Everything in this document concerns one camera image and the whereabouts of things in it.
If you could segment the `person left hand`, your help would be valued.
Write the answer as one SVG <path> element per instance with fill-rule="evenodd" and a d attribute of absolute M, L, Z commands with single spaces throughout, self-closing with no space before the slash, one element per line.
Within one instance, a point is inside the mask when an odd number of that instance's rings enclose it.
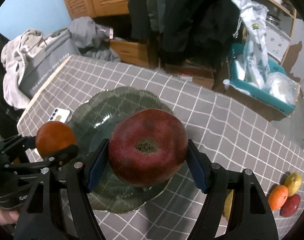
<path fill-rule="evenodd" d="M 19 218 L 19 212 L 14 211 L 7 211 L 0 207 L 0 225 L 10 225 L 10 224 L 16 224 Z"/>

